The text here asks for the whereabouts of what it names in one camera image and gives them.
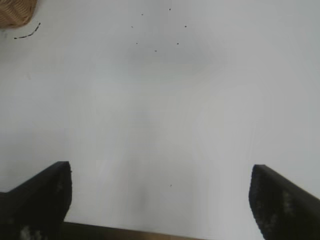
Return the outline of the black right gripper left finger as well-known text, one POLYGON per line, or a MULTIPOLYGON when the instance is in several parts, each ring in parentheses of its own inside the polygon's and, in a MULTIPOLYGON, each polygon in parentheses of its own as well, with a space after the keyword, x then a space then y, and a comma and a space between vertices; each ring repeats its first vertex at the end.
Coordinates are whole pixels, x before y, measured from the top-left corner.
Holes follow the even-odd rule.
POLYGON ((72 171, 58 161, 0 194, 2 240, 58 240, 72 202, 72 171))

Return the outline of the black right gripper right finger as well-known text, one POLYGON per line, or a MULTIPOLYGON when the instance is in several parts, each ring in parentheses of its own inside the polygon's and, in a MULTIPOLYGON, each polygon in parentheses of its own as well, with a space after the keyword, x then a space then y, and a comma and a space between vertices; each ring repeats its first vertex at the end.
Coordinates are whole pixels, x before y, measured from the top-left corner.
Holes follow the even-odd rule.
POLYGON ((265 240, 320 238, 320 200, 267 165, 253 166, 248 201, 265 240))

